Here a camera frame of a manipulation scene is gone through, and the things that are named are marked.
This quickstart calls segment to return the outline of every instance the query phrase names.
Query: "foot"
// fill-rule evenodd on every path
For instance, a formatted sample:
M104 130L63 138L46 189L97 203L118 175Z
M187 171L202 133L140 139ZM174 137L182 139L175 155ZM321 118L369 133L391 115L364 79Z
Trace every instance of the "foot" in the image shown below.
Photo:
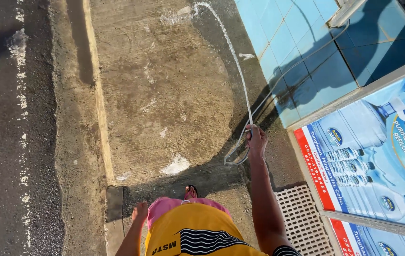
M193 187L187 186L185 188L185 198L184 199L188 200L190 198L197 198L197 195L196 195L196 191Z

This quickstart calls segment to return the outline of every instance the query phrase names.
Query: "flip-flop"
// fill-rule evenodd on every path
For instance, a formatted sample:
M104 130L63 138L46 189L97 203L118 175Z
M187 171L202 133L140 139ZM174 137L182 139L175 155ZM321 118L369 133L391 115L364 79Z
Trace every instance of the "flip-flop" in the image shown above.
M190 189L190 188L193 188L194 190L195 190L195 192L196 192L196 197L198 197L198 190L196 189L196 187L195 186L193 186L193 185L187 185L187 187ZM183 200L187 200L187 196L190 194L190 190L188 189L188 192L186 192L185 193L185 196L183 197Z

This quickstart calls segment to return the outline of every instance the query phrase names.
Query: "storefront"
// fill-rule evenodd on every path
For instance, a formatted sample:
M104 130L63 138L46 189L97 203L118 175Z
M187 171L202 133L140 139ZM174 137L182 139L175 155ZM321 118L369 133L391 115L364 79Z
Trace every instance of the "storefront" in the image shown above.
M288 131L336 254L404 256L405 65Z

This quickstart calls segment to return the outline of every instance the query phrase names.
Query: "person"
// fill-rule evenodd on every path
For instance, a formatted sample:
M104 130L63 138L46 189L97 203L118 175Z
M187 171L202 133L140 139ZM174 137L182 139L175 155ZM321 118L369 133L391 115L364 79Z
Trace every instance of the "person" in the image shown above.
M270 184L264 159L268 136L256 125L246 128L252 131L246 139L250 148L253 224L261 251L243 241L225 207L198 198L196 187L188 185L184 200L160 197L149 208L147 202L138 203L116 256L139 256L146 219L146 256L301 256L287 239L283 215Z

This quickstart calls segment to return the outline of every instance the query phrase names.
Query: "white plastic grate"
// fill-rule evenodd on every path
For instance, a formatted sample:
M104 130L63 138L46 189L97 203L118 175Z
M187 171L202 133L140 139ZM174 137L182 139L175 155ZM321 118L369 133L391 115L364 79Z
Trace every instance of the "white plastic grate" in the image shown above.
M334 256L307 185L275 193L288 240L303 256Z

